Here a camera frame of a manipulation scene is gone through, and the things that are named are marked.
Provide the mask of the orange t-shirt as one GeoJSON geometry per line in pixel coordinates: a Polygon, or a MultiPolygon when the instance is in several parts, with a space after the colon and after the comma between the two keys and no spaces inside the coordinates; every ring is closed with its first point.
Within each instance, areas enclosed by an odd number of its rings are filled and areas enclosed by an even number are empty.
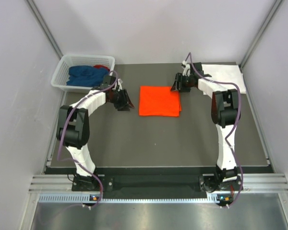
{"type": "Polygon", "coordinates": [[[179,117],[180,94],[170,86],[141,86],[139,116],[179,117]]]}

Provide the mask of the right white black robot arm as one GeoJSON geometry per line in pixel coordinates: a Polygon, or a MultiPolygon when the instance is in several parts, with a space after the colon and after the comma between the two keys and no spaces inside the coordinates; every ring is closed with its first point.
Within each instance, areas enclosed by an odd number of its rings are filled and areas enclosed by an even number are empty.
{"type": "Polygon", "coordinates": [[[238,177],[235,159],[235,131],[240,120],[241,94],[237,84],[212,79],[204,74],[201,63],[182,62],[172,92],[190,92],[195,87],[211,98],[211,118],[218,133],[218,159],[214,182],[217,188],[227,189],[238,177]]]}

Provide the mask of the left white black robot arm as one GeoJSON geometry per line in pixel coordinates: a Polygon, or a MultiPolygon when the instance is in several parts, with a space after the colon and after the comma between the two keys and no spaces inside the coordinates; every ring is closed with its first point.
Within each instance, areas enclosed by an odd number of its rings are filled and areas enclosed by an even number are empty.
{"type": "Polygon", "coordinates": [[[117,111],[129,111],[134,108],[128,92],[115,71],[103,77],[100,85],[94,86],[79,101],[63,105],[59,110],[56,138],[60,142],[58,158],[65,147],[76,166],[76,173],[83,176],[83,185],[94,190],[99,186],[99,178],[93,175],[96,165],[93,163],[88,141],[90,138],[89,116],[99,107],[111,103],[117,111]]]}

